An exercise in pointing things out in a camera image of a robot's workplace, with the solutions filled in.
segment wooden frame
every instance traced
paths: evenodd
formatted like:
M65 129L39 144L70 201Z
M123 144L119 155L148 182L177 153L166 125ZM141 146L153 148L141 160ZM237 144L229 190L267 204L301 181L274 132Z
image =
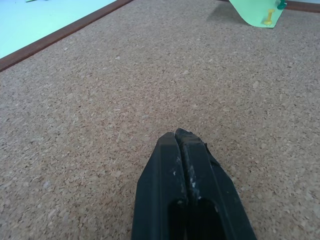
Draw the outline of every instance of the wooden frame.
M133 0L116 0L113 3L110 3L109 5L49 34L48 36L45 36L39 39L38 41L35 41L3 58L0 58L0 72L40 52L46 47L88 26L89 24L108 15L109 13L112 13L118 8L121 8L122 6L130 3L131 1ZM285 9L311 13L320 13L320 4L287 1L287 6Z

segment black plastic object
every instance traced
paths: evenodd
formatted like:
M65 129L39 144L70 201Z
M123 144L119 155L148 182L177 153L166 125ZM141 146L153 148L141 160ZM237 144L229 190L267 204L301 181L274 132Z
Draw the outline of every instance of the black plastic object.
M159 138L137 183L131 240L256 240L235 186L192 132Z

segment white wall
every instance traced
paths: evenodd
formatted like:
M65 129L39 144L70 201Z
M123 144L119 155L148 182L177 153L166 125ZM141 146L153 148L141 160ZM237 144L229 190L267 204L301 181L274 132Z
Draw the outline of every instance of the white wall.
M115 0L0 0L0 58Z

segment dark green object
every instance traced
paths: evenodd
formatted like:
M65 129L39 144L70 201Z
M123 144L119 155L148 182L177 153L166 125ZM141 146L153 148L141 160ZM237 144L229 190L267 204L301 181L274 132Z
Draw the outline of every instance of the dark green object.
M287 4L285 3L285 0L281 0L280 4L276 7L279 10L285 9L285 7L287 6Z

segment paper sheet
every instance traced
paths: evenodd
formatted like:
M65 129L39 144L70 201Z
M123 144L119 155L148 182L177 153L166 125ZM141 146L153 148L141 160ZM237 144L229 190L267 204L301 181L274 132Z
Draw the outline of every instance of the paper sheet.
M248 24L260 28L274 28L282 11L277 9L280 0L229 0L239 15ZM272 24L265 25L264 21L268 18L268 10L274 9L272 13Z

